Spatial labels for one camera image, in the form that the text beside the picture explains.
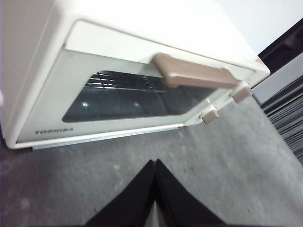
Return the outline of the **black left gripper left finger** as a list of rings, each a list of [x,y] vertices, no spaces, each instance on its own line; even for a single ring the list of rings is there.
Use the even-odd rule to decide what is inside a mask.
[[[154,176],[154,161],[149,160],[125,189],[93,216],[85,226],[144,226],[154,201]]]

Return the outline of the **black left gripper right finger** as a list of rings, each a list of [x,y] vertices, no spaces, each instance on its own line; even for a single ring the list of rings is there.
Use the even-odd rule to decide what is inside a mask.
[[[210,227],[225,222],[197,200],[161,162],[155,162],[155,200],[168,227]]]

